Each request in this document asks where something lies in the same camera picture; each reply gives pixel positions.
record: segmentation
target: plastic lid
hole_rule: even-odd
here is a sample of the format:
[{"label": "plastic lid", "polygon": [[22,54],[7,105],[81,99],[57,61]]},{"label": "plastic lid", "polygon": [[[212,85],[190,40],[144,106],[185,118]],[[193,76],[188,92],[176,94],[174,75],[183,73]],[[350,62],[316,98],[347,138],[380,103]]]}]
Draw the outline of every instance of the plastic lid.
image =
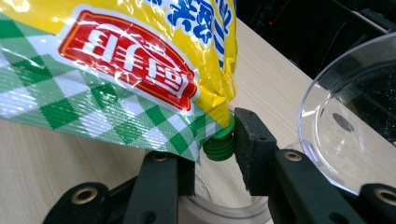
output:
[{"label": "plastic lid", "polygon": [[230,113],[230,125],[204,143],[204,152],[212,161],[225,161],[233,155],[235,117]]},{"label": "plastic lid", "polygon": [[396,34],[354,48],[318,75],[298,134],[334,185],[355,194],[366,183],[396,187]]}]

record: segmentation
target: wooden table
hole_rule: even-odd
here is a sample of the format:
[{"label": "wooden table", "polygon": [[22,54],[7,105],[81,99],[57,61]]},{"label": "wooden table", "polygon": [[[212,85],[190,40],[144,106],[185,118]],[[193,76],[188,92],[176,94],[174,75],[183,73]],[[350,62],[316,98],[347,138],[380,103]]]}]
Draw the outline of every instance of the wooden table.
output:
[{"label": "wooden table", "polygon": [[[237,96],[231,105],[256,112],[285,147],[297,139],[298,108],[311,79],[240,21],[237,32]],[[145,154],[5,120],[0,142],[0,223],[41,223],[68,189],[88,181],[112,189],[138,173]],[[203,168],[210,168],[201,155]],[[225,173],[220,186],[242,183],[228,163],[219,164],[225,164],[217,170]],[[222,203],[234,205],[227,197]]]}]

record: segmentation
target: snack bag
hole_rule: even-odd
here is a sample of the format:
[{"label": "snack bag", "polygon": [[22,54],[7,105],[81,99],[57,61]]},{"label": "snack bag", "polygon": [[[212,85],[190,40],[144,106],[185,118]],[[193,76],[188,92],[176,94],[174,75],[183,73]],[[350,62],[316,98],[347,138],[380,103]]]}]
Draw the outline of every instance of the snack bag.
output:
[{"label": "snack bag", "polygon": [[233,0],[0,3],[0,118],[199,160],[229,125]]}]

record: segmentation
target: green checkered pattern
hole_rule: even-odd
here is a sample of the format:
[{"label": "green checkered pattern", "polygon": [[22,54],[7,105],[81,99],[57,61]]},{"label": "green checkered pattern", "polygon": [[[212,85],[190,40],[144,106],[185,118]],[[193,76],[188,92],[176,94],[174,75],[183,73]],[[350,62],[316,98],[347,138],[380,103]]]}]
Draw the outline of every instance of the green checkered pattern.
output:
[{"label": "green checkered pattern", "polygon": [[0,13],[0,118],[199,160],[221,127],[198,105],[182,116],[37,52],[49,34]]}]

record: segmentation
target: red label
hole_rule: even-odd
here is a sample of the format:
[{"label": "red label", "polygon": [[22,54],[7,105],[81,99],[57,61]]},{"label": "red label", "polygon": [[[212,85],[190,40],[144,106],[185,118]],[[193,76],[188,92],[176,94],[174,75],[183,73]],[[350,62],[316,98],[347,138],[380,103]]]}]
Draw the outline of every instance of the red label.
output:
[{"label": "red label", "polygon": [[103,72],[180,110],[191,110],[194,72],[175,49],[141,25],[83,10],[59,47],[76,63]]}]

